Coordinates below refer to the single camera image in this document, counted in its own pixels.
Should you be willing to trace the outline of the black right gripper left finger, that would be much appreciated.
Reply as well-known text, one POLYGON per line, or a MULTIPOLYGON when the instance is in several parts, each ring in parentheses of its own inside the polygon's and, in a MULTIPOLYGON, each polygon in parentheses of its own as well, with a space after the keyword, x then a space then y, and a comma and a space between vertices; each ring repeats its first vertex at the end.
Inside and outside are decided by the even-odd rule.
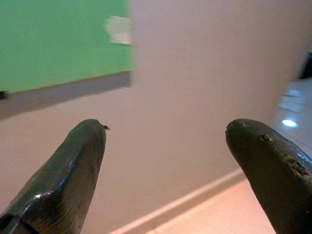
POLYGON ((79 234, 100 172, 109 127, 75 126, 0 216, 2 234, 79 234))

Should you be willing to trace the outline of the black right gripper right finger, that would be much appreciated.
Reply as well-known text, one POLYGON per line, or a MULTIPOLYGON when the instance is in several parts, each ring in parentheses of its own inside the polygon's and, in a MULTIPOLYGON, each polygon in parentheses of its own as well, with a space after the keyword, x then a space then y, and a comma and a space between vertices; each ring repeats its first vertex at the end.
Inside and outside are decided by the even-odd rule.
POLYGON ((226 143, 277 234, 312 232, 312 160, 270 126, 235 119, 226 143))

